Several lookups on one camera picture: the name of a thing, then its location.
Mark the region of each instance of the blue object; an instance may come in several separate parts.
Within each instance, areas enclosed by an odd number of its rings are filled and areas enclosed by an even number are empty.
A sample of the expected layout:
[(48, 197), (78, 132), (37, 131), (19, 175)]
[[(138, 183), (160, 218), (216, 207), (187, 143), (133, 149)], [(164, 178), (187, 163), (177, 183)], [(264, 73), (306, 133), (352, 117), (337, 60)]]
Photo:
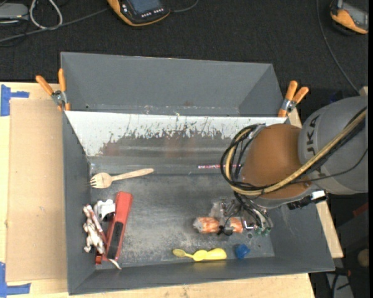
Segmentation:
[(28, 294), (30, 283), (20, 286), (7, 286), (6, 283), (6, 264), (0, 262), (0, 297), (6, 298), (7, 295)]
[(1, 85), (1, 102), (0, 102), (0, 116), (9, 116), (10, 114), (10, 99), (12, 97), (28, 98), (28, 92), (11, 92), (11, 88), (6, 85)]
[(235, 249), (236, 257), (242, 260), (247, 254), (250, 253), (250, 249), (245, 245), (241, 244)]

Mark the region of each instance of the wooden fork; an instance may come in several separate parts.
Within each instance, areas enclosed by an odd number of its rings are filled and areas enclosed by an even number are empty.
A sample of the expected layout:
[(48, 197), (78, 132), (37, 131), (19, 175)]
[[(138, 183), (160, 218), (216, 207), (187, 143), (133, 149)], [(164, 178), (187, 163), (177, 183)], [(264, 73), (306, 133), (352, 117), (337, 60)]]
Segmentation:
[(135, 178), (136, 176), (145, 176), (146, 174), (152, 172), (154, 172), (154, 169), (147, 168), (119, 174), (117, 176), (111, 176), (108, 173), (97, 173), (91, 178), (90, 184), (92, 187), (95, 187), (96, 189), (104, 189), (106, 187), (109, 187), (113, 181)]

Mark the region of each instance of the clamp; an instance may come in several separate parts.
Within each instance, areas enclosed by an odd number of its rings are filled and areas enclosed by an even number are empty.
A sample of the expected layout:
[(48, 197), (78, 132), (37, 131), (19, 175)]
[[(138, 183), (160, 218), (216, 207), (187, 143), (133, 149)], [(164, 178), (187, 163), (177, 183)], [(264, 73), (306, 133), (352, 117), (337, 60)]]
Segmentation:
[(291, 81), (288, 85), (285, 99), (283, 100), (282, 106), (279, 109), (278, 117), (286, 117), (296, 105), (305, 97), (309, 92), (308, 87), (301, 87), (296, 93), (298, 83), (296, 81)]
[(48, 82), (41, 75), (36, 75), (36, 82), (38, 82), (45, 92), (51, 96), (53, 101), (58, 105), (58, 109), (62, 111), (70, 111), (70, 103), (67, 99), (67, 86), (65, 84), (65, 77), (63, 75), (63, 69), (58, 70), (58, 81), (60, 84), (60, 90), (54, 91)]

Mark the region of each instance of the white cable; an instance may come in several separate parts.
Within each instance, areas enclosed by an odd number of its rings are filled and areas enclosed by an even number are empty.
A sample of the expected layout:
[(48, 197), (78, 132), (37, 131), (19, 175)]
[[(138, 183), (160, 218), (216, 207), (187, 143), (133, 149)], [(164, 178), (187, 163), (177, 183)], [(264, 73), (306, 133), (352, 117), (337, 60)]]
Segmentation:
[(62, 19), (62, 13), (61, 11), (59, 10), (58, 6), (55, 4), (55, 2), (53, 0), (48, 0), (52, 6), (55, 8), (56, 12), (58, 13), (58, 16), (59, 16), (59, 22), (57, 25), (53, 26), (53, 27), (45, 27), (39, 23), (36, 22), (36, 20), (34, 19), (33, 17), (33, 10), (35, 9), (35, 5), (36, 5), (36, 2), (37, 0), (33, 0), (32, 1), (32, 4), (30, 5), (30, 8), (29, 8), (29, 16), (30, 16), (30, 19), (31, 21), (33, 22), (34, 25), (36, 25), (38, 28), (40, 29), (56, 29), (59, 25), (62, 24), (63, 22), (63, 19)]

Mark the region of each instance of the orange object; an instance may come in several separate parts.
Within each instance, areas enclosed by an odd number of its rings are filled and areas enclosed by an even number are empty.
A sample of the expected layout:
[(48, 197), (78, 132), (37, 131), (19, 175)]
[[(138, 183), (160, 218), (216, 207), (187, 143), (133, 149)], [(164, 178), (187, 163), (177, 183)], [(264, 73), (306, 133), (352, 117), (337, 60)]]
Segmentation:
[(193, 226), (199, 233), (217, 233), (219, 222), (214, 217), (197, 217)]
[(282, 106), (279, 109), (278, 117), (286, 117), (296, 105), (301, 102), (301, 100), (308, 94), (308, 87), (301, 87), (300, 90), (296, 93), (298, 83), (296, 81), (291, 81), (288, 85), (285, 99), (283, 100)]
[[(214, 217), (197, 217), (193, 226), (199, 233), (218, 233), (219, 222)], [(229, 226), (233, 227), (233, 233), (242, 233), (243, 225), (240, 217), (231, 217), (229, 219)]]
[(231, 217), (230, 218), (230, 226), (233, 227), (233, 233), (242, 233), (243, 232), (243, 225), (242, 220), (240, 217)]
[(41, 87), (43, 87), (44, 91), (52, 96), (52, 94), (54, 94), (54, 91), (53, 89), (51, 88), (51, 86), (48, 84), (48, 82), (45, 80), (45, 78), (41, 75), (36, 75), (36, 82), (38, 82), (40, 84)]
[(65, 76), (62, 68), (58, 70), (58, 82), (60, 84), (60, 90), (58, 91), (54, 91), (42, 75), (36, 75), (35, 79), (44, 91), (57, 103), (59, 111), (62, 111), (63, 109), (70, 111), (70, 103), (67, 100), (66, 94), (67, 85), (65, 83)]

